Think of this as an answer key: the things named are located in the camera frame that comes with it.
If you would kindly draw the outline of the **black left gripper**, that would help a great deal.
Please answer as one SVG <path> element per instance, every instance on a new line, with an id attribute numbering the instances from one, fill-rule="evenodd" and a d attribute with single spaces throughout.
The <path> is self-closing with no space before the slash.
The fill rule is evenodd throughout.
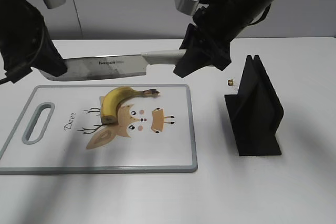
<path id="1" fill-rule="evenodd" d="M 32 67 L 54 77 L 67 72 L 48 38 L 42 14 L 26 0 L 1 0 L 1 56 L 5 70 L 1 84 L 19 81 Z"/>

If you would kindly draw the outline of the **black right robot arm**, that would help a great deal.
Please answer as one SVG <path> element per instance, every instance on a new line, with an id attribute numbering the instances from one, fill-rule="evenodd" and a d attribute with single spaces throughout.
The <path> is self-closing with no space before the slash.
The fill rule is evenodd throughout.
<path id="1" fill-rule="evenodd" d="M 230 43 L 246 27 L 263 21 L 274 0 L 174 0 L 193 19 L 180 46 L 186 52 L 174 73 L 184 78 L 206 66 L 223 71 L 230 63 Z"/>

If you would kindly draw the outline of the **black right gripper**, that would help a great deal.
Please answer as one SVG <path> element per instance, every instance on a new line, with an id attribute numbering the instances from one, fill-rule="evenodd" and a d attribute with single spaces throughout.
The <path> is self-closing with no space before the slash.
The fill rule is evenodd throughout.
<path id="1" fill-rule="evenodd" d="M 179 0 L 179 11 L 194 21 L 180 45 L 185 54 L 173 70 L 184 78 L 204 67 L 223 71 L 231 64 L 230 43 L 259 14 L 259 0 Z"/>

